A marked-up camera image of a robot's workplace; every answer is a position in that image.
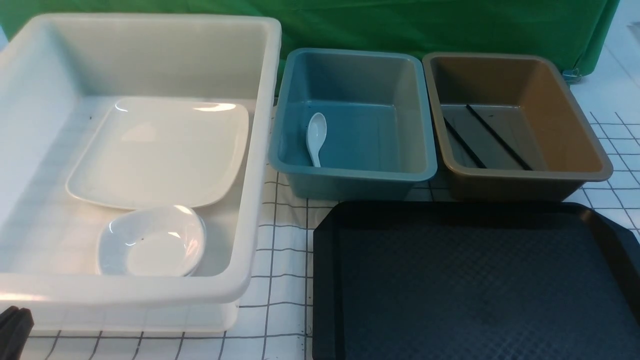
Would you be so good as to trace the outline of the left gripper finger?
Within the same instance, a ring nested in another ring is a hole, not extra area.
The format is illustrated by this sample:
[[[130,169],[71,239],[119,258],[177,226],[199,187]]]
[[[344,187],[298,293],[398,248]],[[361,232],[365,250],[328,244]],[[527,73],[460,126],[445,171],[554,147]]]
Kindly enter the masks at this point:
[[[0,358],[18,360],[34,327],[30,309],[9,306],[0,315]]]

